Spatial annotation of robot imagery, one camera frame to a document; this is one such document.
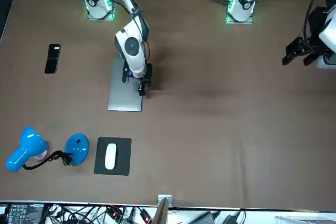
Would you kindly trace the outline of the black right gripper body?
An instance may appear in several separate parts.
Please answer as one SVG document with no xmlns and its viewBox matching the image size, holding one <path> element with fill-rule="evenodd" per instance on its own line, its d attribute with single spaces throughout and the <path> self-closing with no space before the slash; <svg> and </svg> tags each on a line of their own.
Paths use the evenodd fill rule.
<svg viewBox="0 0 336 224">
<path fill-rule="evenodd" d="M 152 64 L 147 63 L 145 73 L 143 75 L 143 82 L 151 82 L 152 79 Z"/>
</svg>

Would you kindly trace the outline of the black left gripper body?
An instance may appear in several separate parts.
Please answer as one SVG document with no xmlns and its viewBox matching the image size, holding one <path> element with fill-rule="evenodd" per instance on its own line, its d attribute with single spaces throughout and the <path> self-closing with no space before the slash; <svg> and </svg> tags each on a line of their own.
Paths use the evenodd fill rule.
<svg viewBox="0 0 336 224">
<path fill-rule="evenodd" d="M 302 52 L 322 52 L 327 49 L 327 46 L 319 38 L 322 32 L 324 23 L 327 17 L 327 7 L 317 6 L 309 15 L 308 21 L 305 24 L 303 39 L 302 39 Z"/>
</svg>

